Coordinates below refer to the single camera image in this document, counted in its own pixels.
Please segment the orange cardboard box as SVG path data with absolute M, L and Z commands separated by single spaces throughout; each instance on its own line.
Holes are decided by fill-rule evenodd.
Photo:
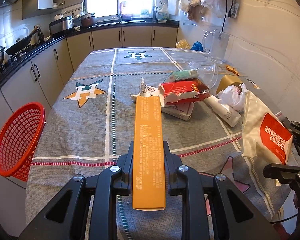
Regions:
M 166 207 L 161 105 L 158 96 L 138 96 L 135 106 L 132 207 L 160 211 Z

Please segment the white red paper bag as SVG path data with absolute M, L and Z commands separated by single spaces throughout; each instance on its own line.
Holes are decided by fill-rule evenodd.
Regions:
M 288 164 L 292 135 L 268 106 L 251 91 L 245 97 L 242 156 L 250 165 L 250 174 L 256 184 L 260 182 L 254 167 L 263 164 Z

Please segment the white red box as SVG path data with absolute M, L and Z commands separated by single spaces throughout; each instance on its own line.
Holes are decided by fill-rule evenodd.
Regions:
M 162 107 L 161 111 L 178 119 L 188 121 L 191 118 L 194 109 L 194 102 Z

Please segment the white plastic bottle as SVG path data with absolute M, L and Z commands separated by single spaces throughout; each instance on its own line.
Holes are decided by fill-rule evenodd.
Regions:
M 204 102 L 230 127 L 235 127 L 241 115 L 232 107 L 221 103 L 221 100 L 211 95 L 204 99 Z

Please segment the torn red paper box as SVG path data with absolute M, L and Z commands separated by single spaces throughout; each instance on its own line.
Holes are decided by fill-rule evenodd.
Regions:
M 162 107 L 203 101 L 210 96 L 209 88 L 200 79 L 161 83 L 158 93 Z

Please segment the white wrapper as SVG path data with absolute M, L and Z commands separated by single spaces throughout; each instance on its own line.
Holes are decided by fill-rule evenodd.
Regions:
M 147 85 L 143 77 L 141 78 L 139 89 L 140 90 L 138 94 L 130 94 L 130 97 L 134 103 L 136 103 L 138 96 L 142 96 L 142 97 L 160 96 L 160 92 L 158 88 Z

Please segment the white plastic bag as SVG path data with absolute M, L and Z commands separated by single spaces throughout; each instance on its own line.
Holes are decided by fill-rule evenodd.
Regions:
M 219 102 L 228 105 L 237 112 L 242 112 L 245 106 L 245 97 L 248 90 L 244 83 L 239 86 L 230 85 L 226 89 L 221 90 L 217 97 Z

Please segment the green tissue pack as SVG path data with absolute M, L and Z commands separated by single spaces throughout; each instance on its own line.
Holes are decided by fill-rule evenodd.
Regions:
M 196 79 L 199 77 L 198 71 L 196 69 L 191 70 L 181 70 L 178 72 L 171 73 L 168 77 L 166 77 L 164 83 L 170 82 L 178 82 L 189 79 Z

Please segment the gold paper cup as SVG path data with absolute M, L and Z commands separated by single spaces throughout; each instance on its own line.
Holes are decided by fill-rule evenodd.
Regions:
M 224 75 L 220 83 L 218 85 L 218 88 L 216 90 L 216 94 L 218 94 L 220 91 L 225 90 L 227 87 L 234 85 L 239 88 L 241 91 L 240 85 L 243 83 L 243 81 L 236 75 Z

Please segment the orange peel pieces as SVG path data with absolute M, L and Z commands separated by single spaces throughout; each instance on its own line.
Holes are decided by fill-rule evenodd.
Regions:
M 236 76 L 240 76 L 238 70 L 236 68 L 234 68 L 233 66 L 231 66 L 229 64 L 225 64 L 225 68 L 226 68 L 227 71 L 232 72 Z

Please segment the yellow plastic bag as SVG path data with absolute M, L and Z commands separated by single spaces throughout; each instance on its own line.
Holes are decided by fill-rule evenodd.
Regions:
M 178 41 L 175 47 L 178 49 L 191 49 L 191 45 L 185 39 Z

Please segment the clear glass pitcher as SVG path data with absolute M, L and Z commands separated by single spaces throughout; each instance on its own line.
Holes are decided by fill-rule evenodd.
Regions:
M 224 61 L 230 35 L 220 31 L 206 31 L 202 38 L 203 52 L 217 63 Z

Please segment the dark cooking pot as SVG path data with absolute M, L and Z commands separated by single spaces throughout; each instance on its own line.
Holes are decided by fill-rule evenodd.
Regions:
M 81 16 L 81 27 L 83 28 L 89 28 L 96 24 L 96 17 L 95 13 L 87 13 L 83 16 Z

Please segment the silver rice cooker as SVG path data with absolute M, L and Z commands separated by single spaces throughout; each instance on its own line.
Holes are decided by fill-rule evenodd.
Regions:
M 55 36 L 58 33 L 63 33 L 68 30 L 73 29 L 73 19 L 72 16 L 67 16 L 60 18 L 58 20 L 52 21 L 49 24 L 49 31 L 51 36 Z

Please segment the black frying pan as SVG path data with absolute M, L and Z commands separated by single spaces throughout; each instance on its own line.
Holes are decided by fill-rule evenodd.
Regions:
M 13 46 L 10 48 L 6 49 L 6 53 L 8 55 L 14 55 L 18 53 L 19 51 L 23 50 L 25 47 L 27 47 L 31 41 L 32 36 L 38 31 L 39 26 L 35 25 L 34 29 L 30 32 L 30 34 L 20 41 L 16 42 Z

